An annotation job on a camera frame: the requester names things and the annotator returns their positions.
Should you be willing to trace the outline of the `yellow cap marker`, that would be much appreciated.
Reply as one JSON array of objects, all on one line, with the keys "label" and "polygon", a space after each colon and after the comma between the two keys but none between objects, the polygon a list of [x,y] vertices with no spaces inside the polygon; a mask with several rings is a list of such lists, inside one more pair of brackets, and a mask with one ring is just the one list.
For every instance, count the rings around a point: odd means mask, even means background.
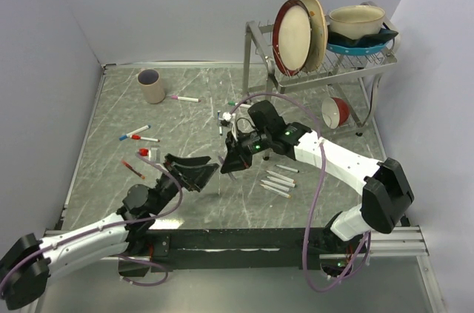
[{"label": "yellow cap marker", "polygon": [[287,192],[284,192],[284,191],[281,191],[280,189],[276,189],[274,187],[271,187],[271,186],[268,186],[268,185],[264,185],[264,184],[260,184],[261,187],[263,187],[264,189],[266,189],[267,191],[271,191],[271,192],[274,192],[284,198],[291,198],[291,195]]}]

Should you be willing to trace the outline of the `black cap marker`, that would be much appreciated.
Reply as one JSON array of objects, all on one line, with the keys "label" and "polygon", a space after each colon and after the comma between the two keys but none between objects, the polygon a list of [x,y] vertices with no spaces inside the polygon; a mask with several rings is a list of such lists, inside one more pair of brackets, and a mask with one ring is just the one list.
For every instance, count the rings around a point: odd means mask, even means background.
[{"label": "black cap marker", "polygon": [[276,166],[280,169],[284,169],[285,171],[299,173],[298,169],[295,169],[295,168],[292,168],[292,167],[289,167],[289,166],[285,166],[285,165],[281,165],[281,164],[276,164]]}]

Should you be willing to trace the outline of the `blue cap marker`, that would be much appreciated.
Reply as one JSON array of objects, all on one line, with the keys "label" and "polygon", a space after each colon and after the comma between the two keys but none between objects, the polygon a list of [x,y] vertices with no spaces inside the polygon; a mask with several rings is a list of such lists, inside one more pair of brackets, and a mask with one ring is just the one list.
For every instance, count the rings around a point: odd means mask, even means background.
[{"label": "blue cap marker", "polygon": [[220,136],[222,136],[223,135],[223,128],[222,128],[222,125],[221,125],[220,115],[221,115],[221,111],[218,110],[218,112],[217,112],[218,133],[219,133]]}]

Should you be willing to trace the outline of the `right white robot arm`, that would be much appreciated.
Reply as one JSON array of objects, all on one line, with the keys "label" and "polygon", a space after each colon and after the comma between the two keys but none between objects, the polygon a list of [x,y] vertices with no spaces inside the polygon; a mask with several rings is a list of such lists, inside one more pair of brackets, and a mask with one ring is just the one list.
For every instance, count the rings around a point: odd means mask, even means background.
[{"label": "right white robot arm", "polygon": [[361,196],[361,204],[336,215],[328,224],[324,244],[341,252],[350,240],[368,231],[390,234],[414,201],[414,194],[400,163],[380,161],[343,148],[298,122],[287,123],[266,100],[248,109],[253,131],[242,132],[236,115],[220,117],[230,127],[227,154],[221,173],[249,169],[253,156],[267,149],[294,161],[309,164],[339,179]]}]

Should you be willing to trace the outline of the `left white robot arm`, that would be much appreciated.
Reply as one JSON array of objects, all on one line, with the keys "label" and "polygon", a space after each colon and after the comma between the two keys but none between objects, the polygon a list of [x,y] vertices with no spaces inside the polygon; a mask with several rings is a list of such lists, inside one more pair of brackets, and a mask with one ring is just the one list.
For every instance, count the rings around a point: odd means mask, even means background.
[{"label": "left white robot arm", "polygon": [[200,192],[219,168],[208,156],[179,158],[168,154],[155,186],[133,185],[122,205],[95,223],[60,235],[21,236],[1,259],[1,300],[10,311],[40,298],[54,280],[102,258],[138,255],[147,246],[147,230],[155,220],[171,213],[173,199],[184,190]]}]

